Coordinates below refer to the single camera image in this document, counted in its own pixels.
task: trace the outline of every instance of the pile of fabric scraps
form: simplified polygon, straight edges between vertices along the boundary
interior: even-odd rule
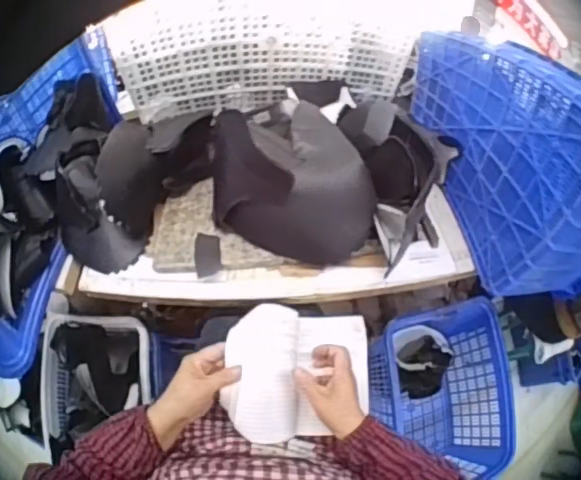
[[[195,201],[208,208],[168,201],[155,240],[161,271],[185,271],[191,259],[199,277],[287,259],[335,265],[377,236],[391,270],[412,241],[423,237],[436,246],[425,200],[443,181],[456,149],[413,124],[396,105],[357,105],[342,81],[292,83],[287,96],[251,112],[214,116],[207,137],[212,185],[192,189]],[[210,220],[210,196],[211,228],[197,231],[195,225]],[[185,225],[173,225],[188,211]],[[179,252],[178,238],[194,251]],[[226,251],[229,258],[223,258]]]
[[[15,318],[58,238],[54,162],[73,137],[100,140],[111,124],[97,77],[58,82],[35,146],[0,143],[0,318]]]
[[[96,77],[57,82],[37,148],[0,150],[0,312],[15,315],[20,292],[47,265],[57,226],[77,261],[118,272],[145,252],[157,204],[199,192],[208,208],[191,208],[189,215],[204,218],[181,226],[194,231],[174,241],[157,232],[155,242],[160,255],[193,259],[200,278],[224,268],[222,243],[245,252],[236,261],[226,258],[232,268],[262,259],[326,266],[379,238],[389,271],[412,241],[436,246],[425,201],[456,150],[396,105],[357,105],[342,81],[296,82],[287,96],[247,113],[113,125]],[[195,188],[204,180],[204,189]],[[8,208],[18,222],[4,216]],[[204,221],[211,228],[200,231],[195,225]],[[177,249],[186,252],[172,255]],[[29,260],[32,254],[41,259]],[[11,263],[14,273],[4,267]]]
[[[141,402],[139,338],[134,332],[106,332],[95,325],[60,326],[51,340],[60,369],[68,373],[65,421],[59,438],[51,438],[53,457],[104,420]]]

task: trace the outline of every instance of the gray fabric piece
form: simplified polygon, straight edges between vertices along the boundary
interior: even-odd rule
[[[194,242],[194,263],[198,278],[210,277],[223,270],[221,239],[200,233]]]
[[[44,181],[51,180],[48,172],[54,172],[54,167],[61,153],[70,150],[73,143],[84,140],[103,140],[107,134],[87,127],[75,128],[71,133],[65,125],[59,126],[46,134],[45,139],[25,161],[25,172],[28,175],[44,175]]]
[[[17,313],[12,303],[12,281],[10,274],[12,267],[12,237],[2,235],[0,236],[0,243],[1,241],[3,241],[3,246],[0,247],[0,302],[5,314],[10,318],[16,318]]]
[[[363,245],[377,205],[370,174],[357,150],[316,106],[300,102],[294,111],[294,159],[282,141],[256,129],[244,138],[240,122],[245,120],[231,114],[232,124],[224,124],[222,115],[217,117],[215,159],[219,172],[215,175],[215,218],[219,225],[276,255],[316,265],[344,261]],[[236,165],[246,162],[274,165],[288,172],[294,182],[287,198],[269,198],[250,188],[248,178],[235,172],[235,168],[239,171]],[[286,193],[287,184],[275,184],[270,177],[266,181],[267,188]],[[241,196],[230,195],[230,189]]]
[[[365,102],[349,110],[339,128],[360,151],[383,144],[390,135],[396,106],[389,102]]]

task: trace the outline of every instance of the plaid shirt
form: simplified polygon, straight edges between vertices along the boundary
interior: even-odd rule
[[[343,441],[303,437],[308,458],[266,455],[232,426],[222,408],[189,425],[163,452],[146,409],[121,413],[77,442],[56,467],[30,465],[24,480],[445,480],[455,467],[368,417]]]

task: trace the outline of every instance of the black fabric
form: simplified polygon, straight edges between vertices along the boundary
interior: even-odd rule
[[[399,366],[399,385],[411,399],[430,397],[441,390],[443,376],[452,363],[452,355],[443,352],[430,336],[423,337],[422,345],[413,353],[401,356],[403,363],[429,364],[424,370],[407,370]]]
[[[435,152],[433,146],[426,142],[426,140],[419,134],[419,132],[425,132],[423,127],[418,127],[419,132],[417,132],[412,128],[413,126],[414,125],[411,121],[406,122],[403,118],[400,118],[400,115],[397,115],[394,117],[394,121],[392,122],[389,138],[396,137],[401,140],[404,145],[409,147],[411,156],[414,159],[417,184],[423,185],[432,172],[432,167],[435,163]],[[428,135],[434,135],[432,132],[425,133]]]
[[[21,156],[17,147],[10,147],[0,155],[5,210],[16,212],[26,229],[43,230],[54,219],[54,209],[40,188],[39,178],[26,173]]]
[[[292,173],[271,162],[255,146],[241,112],[226,110],[216,119],[214,137],[214,218],[226,223],[228,212],[242,202],[283,205]]]
[[[88,25],[133,3],[135,0],[0,0],[0,96],[16,90]]]
[[[65,124],[69,130],[87,127],[109,132],[112,129],[102,88],[96,75],[84,73],[79,76],[74,88],[74,101],[65,112]]]
[[[123,410],[128,391],[139,380],[139,353],[130,356],[128,369],[124,374],[115,374],[110,367],[108,347],[112,343],[103,327],[82,325],[72,327],[62,325],[57,329],[50,346],[60,358],[65,359],[65,368],[74,371],[86,364],[90,371],[97,400],[110,415]],[[137,342],[134,335],[128,341]]]
[[[372,226],[377,201],[370,174],[314,105],[299,103],[291,138],[249,129],[234,110],[218,115],[215,222],[277,255],[317,265],[341,262],[363,245]]]
[[[396,208],[411,205],[417,195],[416,165],[397,138],[388,138],[366,155],[379,203]]]
[[[541,341],[559,343],[567,340],[559,326],[551,293],[505,297],[504,304]]]
[[[133,235],[152,229],[154,208],[163,193],[165,165],[146,148],[148,127],[118,123],[96,161],[96,177],[105,210]]]
[[[163,187],[169,196],[181,196],[212,176],[208,144],[212,113],[179,115],[151,126],[146,148],[163,164]]]
[[[197,234],[194,242],[194,265],[199,278],[209,277],[223,270],[219,237]]]
[[[55,83],[46,119],[48,131],[41,145],[25,160],[28,175],[45,175],[47,179],[48,172],[54,173],[59,155],[67,152],[76,141],[96,139],[103,142],[111,124],[101,88],[99,80],[91,73]]]
[[[317,107],[325,107],[339,100],[341,89],[346,86],[343,80],[322,80],[320,82],[290,82],[288,84],[299,100]]]
[[[12,301],[16,306],[23,293],[41,276],[50,264],[57,232],[34,234],[22,232],[12,247]]]
[[[73,145],[57,162],[57,214],[64,246],[74,258],[102,273],[136,262],[147,235],[134,236],[107,218],[95,175],[96,142]]]

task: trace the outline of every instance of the notebook page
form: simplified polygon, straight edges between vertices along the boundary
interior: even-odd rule
[[[230,330],[226,366],[241,365],[241,381],[222,389],[221,404],[237,431],[253,443],[277,443],[295,434],[296,311],[255,307]]]
[[[368,341],[366,327],[361,316],[303,317],[299,319],[297,366],[315,372],[312,351],[319,345],[330,344],[346,347],[350,352],[352,371],[357,381],[357,394],[361,410],[369,412],[368,393]],[[298,393],[297,435],[332,435],[317,417],[308,399]]]

